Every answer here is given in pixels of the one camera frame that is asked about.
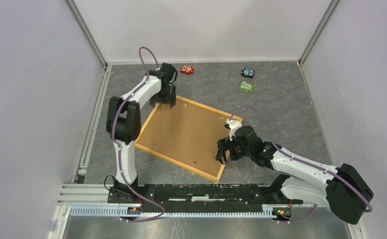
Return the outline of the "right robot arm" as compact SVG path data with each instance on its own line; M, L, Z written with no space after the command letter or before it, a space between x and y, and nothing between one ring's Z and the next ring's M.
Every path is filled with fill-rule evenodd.
M229 135L217 141L216 160L250 158L256 165L280 172L270 197L276 203L302 200L328 208L342 221L355 225L373 207L374 194L357 169L349 164L333 166L292 153L281 145L263 141L249 125L231 120Z

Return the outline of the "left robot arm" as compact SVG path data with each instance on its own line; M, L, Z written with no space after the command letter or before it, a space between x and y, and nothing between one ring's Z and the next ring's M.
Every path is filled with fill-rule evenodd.
M111 97L108 103L106 131L116 153L117 173L109 189L110 202L133 203L138 199L138 176L135 169L135 143L142 128L140 111L146 103L152 106L176 104L176 68L163 63L149 70L142 81L121 97Z

